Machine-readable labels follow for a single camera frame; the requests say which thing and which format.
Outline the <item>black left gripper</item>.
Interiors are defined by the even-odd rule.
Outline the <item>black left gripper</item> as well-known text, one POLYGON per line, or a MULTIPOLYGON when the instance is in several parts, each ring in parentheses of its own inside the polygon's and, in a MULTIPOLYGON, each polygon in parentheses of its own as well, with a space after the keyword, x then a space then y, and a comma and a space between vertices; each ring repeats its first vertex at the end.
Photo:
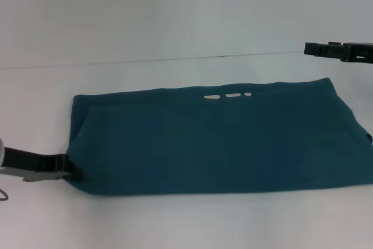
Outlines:
POLYGON ((40 155, 5 148, 2 174, 21 177, 24 181, 83 180, 83 170, 65 154, 40 155))

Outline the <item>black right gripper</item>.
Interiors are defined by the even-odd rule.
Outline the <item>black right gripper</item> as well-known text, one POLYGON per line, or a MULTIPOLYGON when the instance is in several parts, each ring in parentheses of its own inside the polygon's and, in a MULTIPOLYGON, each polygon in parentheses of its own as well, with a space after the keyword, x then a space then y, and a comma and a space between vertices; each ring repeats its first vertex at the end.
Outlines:
POLYGON ((343 62, 372 64, 372 43, 339 43, 328 42, 305 43, 304 54, 314 57, 338 59, 343 62))

